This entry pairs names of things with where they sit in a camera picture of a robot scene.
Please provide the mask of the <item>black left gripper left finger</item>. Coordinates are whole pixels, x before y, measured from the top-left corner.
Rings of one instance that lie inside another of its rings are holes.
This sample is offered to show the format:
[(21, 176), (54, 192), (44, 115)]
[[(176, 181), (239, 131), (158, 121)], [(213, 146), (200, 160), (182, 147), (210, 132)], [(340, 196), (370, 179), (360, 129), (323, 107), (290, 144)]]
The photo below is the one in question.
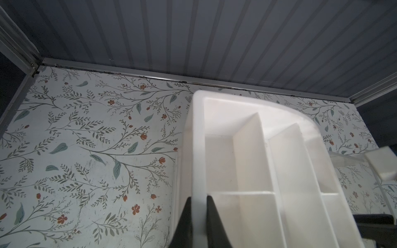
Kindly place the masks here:
[(169, 248), (192, 248), (191, 197), (188, 197)]

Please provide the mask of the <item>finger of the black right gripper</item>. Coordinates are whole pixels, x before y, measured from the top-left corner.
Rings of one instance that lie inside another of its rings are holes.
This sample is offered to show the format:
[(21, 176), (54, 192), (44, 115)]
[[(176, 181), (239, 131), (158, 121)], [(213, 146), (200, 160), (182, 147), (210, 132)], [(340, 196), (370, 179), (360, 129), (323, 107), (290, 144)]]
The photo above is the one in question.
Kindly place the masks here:
[(360, 235), (375, 242), (377, 248), (397, 247), (397, 225), (393, 215), (353, 215)]

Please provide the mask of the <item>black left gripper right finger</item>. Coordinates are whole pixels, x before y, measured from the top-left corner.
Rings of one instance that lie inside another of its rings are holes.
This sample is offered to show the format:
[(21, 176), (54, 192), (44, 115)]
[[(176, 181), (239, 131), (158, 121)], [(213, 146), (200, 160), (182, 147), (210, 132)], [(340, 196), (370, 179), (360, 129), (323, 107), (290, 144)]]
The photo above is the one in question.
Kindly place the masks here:
[(213, 198), (207, 196), (206, 233), (209, 248), (232, 248)]

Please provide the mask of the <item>clear plastic drawer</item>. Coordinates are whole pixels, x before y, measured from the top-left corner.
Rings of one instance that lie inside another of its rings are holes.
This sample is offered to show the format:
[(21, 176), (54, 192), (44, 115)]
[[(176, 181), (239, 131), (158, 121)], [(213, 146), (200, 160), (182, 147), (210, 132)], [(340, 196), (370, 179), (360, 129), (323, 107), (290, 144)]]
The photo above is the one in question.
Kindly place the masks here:
[(397, 156), (388, 146), (366, 152), (364, 154), (344, 155), (329, 152), (334, 167), (351, 167), (357, 164), (367, 165), (372, 171), (376, 181), (375, 189), (379, 189), (385, 205), (390, 213), (396, 217), (396, 205), (392, 205), (387, 196), (390, 196), (393, 203), (397, 202), (397, 185), (391, 184), (389, 190), (385, 189), (387, 182), (397, 180)]

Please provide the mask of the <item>white plastic drawer organizer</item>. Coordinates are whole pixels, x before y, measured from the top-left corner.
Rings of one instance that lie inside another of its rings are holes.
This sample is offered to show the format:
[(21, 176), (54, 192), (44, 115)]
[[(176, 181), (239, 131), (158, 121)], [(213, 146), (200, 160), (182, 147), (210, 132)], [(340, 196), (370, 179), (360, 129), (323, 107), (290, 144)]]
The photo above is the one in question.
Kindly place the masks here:
[(281, 104), (193, 94), (175, 165), (173, 238), (190, 199), (193, 245), (208, 247), (208, 198), (234, 248), (364, 246), (317, 125)]

